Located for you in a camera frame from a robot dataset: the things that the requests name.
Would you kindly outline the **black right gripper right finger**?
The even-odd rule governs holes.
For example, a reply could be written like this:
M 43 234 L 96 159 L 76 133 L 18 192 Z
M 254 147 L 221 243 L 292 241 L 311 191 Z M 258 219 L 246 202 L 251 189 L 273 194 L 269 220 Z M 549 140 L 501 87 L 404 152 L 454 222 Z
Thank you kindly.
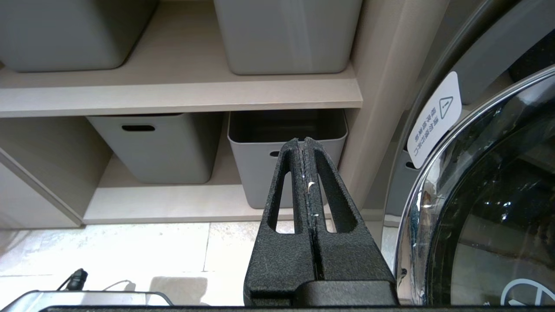
M 395 281 L 335 164 L 306 138 L 306 207 L 317 279 Z

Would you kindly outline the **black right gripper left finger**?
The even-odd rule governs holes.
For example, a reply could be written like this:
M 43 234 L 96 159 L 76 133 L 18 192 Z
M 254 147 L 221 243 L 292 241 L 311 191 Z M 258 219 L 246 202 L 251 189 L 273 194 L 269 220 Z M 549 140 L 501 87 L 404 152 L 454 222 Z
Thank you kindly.
M 244 279 L 246 306 L 291 306 L 297 288 L 315 278 L 301 158 L 297 138 L 279 152 Z M 286 174 L 293 190 L 293 234 L 276 231 Z

